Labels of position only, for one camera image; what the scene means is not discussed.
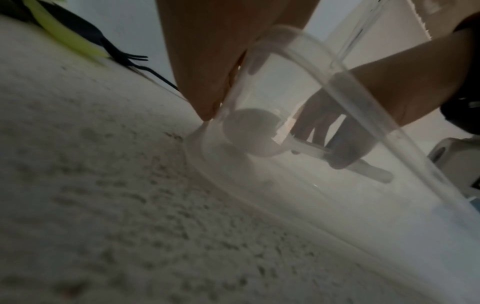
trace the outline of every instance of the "black wristwatch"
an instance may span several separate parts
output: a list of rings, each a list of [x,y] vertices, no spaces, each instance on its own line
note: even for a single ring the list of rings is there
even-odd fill
[[[473,60],[460,89],[441,107],[445,119],[471,134],[480,135],[480,13],[465,19],[455,31],[470,28],[475,35]]]

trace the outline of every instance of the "clear plastic container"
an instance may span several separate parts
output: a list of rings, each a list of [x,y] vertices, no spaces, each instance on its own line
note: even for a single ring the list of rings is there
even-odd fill
[[[185,150],[217,187],[328,248],[440,302],[480,302],[477,212],[301,31],[275,27],[248,51]]]

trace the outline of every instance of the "white scoop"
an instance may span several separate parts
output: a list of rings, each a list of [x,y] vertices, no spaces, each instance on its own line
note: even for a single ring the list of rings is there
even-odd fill
[[[290,134],[283,134],[283,141],[278,143],[275,138],[282,124],[282,120],[271,112],[242,109],[225,118],[223,132],[237,149],[259,157],[272,157],[294,150],[325,160],[325,155],[330,154],[329,149],[300,141]],[[394,178],[391,172],[371,166],[361,159],[346,169],[382,183],[390,183]]]

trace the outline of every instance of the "stone surface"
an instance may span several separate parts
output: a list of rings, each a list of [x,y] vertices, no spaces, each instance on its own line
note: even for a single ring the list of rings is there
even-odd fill
[[[199,182],[189,105],[0,17],[0,303],[428,303]]]

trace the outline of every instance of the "spoon handle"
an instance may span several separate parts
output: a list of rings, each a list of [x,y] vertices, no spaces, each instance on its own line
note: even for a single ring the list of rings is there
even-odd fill
[[[325,155],[330,153],[330,150],[325,147],[307,141],[300,141],[294,137],[288,139],[288,147],[293,151],[324,161],[326,161]],[[390,171],[374,167],[362,159],[357,160],[346,167],[346,169],[384,184],[388,184],[394,179],[394,175]]]

